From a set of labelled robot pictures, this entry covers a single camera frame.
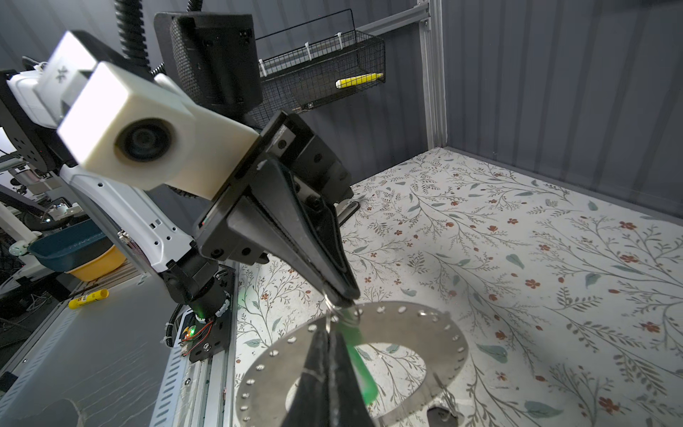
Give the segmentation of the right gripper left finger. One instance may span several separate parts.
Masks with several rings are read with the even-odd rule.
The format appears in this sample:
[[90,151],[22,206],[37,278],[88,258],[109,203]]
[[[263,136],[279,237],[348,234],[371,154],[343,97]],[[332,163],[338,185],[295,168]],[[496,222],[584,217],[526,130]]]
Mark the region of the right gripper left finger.
[[313,335],[300,375],[300,382],[282,427],[329,425],[329,334]]

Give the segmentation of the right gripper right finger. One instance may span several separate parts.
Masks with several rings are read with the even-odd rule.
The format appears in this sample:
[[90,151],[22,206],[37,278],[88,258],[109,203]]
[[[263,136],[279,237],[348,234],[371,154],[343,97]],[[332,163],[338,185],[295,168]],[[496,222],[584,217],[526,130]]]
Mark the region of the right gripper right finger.
[[338,332],[328,338],[328,425],[331,427],[373,427],[357,381],[346,342]]

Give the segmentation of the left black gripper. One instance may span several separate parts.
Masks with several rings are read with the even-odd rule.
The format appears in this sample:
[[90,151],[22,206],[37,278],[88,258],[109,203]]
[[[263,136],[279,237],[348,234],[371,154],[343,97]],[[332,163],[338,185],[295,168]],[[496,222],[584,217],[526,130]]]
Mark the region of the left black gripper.
[[334,151],[298,115],[279,112],[197,224],[197,250],[245,264],[275,255],[334,305],[350,307],[360,290],[335,206],[352,195],[350,173]]

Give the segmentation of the green key tag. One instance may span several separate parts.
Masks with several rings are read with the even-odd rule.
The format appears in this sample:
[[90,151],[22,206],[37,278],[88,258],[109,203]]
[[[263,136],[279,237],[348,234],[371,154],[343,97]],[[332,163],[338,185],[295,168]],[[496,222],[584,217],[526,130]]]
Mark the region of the green key tag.
[[364,338],[358,327],[341,323],[337,330],[343,336],[350,362],[359,384],[359,389],[365,405],[371,406],[378,398],[379,389],[375,379],[367,368],[364,358],[360,355],[357,347],[364,343]]

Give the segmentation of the metal perforated ring disc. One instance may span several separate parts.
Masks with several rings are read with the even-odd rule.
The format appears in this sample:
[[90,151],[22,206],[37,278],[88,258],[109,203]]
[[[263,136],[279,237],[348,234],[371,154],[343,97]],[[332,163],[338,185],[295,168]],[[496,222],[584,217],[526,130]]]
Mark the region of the metal perforated ring disc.
[[[427,407],[448,390],[469,356],[464,333],[449,314],[414,302],[369,302],[341,312],[359,330],[359,343],[389,343],[409,349],[425,364],[425,377],[395,409],[375,418],[391,426]],[[324,316],[286,334],[259,356],[235,394],[235,413],[242,426],[279,426],[286,415],[286,397],[301,376],[314,334],[325,328]]]

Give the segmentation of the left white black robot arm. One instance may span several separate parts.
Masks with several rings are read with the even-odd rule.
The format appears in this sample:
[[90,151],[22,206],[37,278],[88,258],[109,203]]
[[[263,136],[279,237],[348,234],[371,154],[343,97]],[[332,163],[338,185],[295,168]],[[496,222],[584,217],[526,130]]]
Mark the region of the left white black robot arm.
[[121,49],[66,32],[46,62],[1,74],[1,125],[17,151],[99,206],[199,318],[227,308],[230,260],[285,261],[347,308],[359,285],[335,207],[352,196],[336,154],[295,113],[258,129],[263,100],[248,14],[160,12],[153,74],[142,3],[115,4]]

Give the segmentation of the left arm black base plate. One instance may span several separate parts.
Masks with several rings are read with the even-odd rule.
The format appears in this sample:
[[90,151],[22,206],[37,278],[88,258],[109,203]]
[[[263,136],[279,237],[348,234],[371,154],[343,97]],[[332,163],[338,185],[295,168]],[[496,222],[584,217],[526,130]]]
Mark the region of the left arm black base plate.
[[217,286],[222,290],[223,304],[212,318],[199,318],[191,309],[186,309],[180,318],[175,344],[181,355],[190,364],[211,359],[220,352],[227,352],[231,346],[232,313],[236,308],[237,271],[231,266],[222,266],[217,273]]

